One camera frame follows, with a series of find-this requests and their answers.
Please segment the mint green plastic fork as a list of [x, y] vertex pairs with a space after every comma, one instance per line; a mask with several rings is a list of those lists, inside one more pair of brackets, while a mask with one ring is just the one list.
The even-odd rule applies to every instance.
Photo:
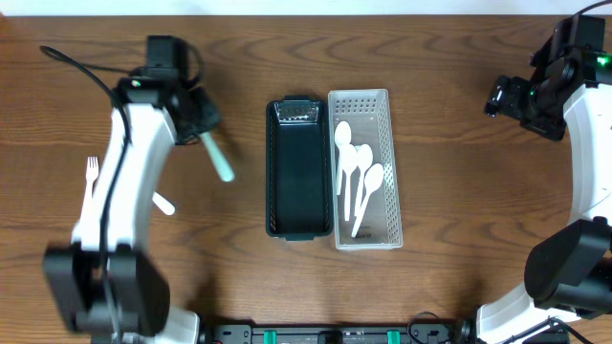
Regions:
[[233, 182], [235, 179], [234, 171], [212, 134], [210, 132], [205, 132], [200, 135], [200, 140], [207, 149], [211, 163], [220, 180], [224, 183]]

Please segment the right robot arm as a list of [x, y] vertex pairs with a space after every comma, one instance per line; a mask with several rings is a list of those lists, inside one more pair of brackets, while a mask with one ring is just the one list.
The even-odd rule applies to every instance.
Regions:
[[484, 113], [567, 143], [567, 218], [529, 252], [519, 284], [462, 321], [457, 343], [568, 343], [576, 321], [611, 313], [611, 54], [606, 21], [578, 11], [531, 55], [528, 77], [500, 75]]

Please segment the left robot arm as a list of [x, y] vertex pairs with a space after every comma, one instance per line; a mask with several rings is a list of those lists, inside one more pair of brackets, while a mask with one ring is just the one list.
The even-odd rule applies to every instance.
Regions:
[[171, 305], [169, 285], [149, 259], [150, 212], [173, 147], [202, 142], [223, 182], [235, 175], [212, 137], [220, 115], [197, 50], [151, 35], [144, 64], [107, 88], [112, 129], [97, 183], [87, 191], [67, 246], [49, 245], [43, 269], [65, 327], [95, 343], [202, 343], [196, 312]]

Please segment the white plastic spoon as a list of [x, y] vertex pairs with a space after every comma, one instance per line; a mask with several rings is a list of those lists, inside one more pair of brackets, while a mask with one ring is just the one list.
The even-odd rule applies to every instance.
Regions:
[[345, 174], [344, 187], [344, 221], [350, 220], [351, 214], [351, 180], [352, 174], [357, 168], [358, 153], [357, 149], [352, 144], [347, 144], [342, 147], [342, 171]]
[[361, 209], [363, 188], [364, 188], [364, 176], [365, 172], [369, 169], [373, 162], [373, 152], [369, 144], [360, 145], [357, 149], [357, 168], [360, 172], [358, 180], [358, 187], [356, 192], [355, 201], [355, 215], [358, 215]]
[[341, 193], [341, 182], [342, 182], [342, 152], [345, 145], [351, 142], [352, 133], [348, 122], [341, 121], [336, 127], [334, 133], [334, 140], [337, 149], [339, 150], [338, 164], [337, 164], [337, 177], [336, 177], [336, 194], [339, 196]]
[[360, 203], [360, 208], [357, 212], [357, 217], [352, 228], [351, 236], [353, 238], [357, 237], [369, 199], [371, 195], [381, 187], [383, 183], [383, 177], [384, 170], [383, 166], [380, 163], [373, 164], [364, 175], [364, 197]]

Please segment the white plastic fork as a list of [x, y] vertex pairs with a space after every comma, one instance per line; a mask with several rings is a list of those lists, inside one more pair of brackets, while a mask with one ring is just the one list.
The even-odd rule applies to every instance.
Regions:
[[92, 208], [93, 208], [93, 193], [94, 185], [99, 175], [99, 165], [97, 157], [88, 157], [86, 163], [85, 173], [85, 192], [83, 197], [83, 203], [81, 208], [81, 214], [79, 222], [81, 224], [89, 225], [92, 222]]
[[167, 216], [172, 216], [176, 212], [175, 205], [170, 202], [167, 198], [162, 196], [158, 192], [154, 192], [152, 196], [153, 204], [158, 207], [161, 212]]

